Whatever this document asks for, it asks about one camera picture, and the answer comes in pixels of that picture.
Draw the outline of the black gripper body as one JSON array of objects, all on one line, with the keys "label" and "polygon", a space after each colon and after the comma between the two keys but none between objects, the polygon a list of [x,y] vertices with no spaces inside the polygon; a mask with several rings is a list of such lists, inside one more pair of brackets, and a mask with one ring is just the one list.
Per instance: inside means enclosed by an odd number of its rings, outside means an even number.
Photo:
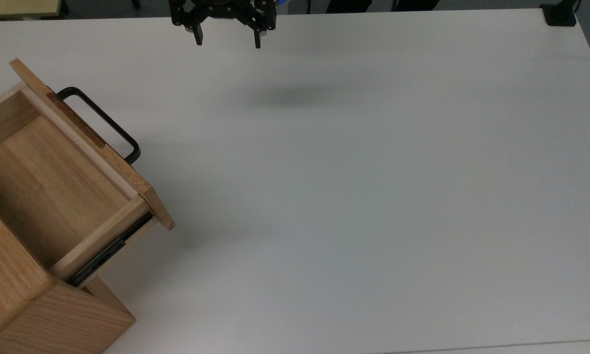
[{"label": "black gripper body", "polygon": [[198,30],[207,18],[234,19],[253,31],[275,30],[277,10],[273,0],[171,0],[172,23]]}]

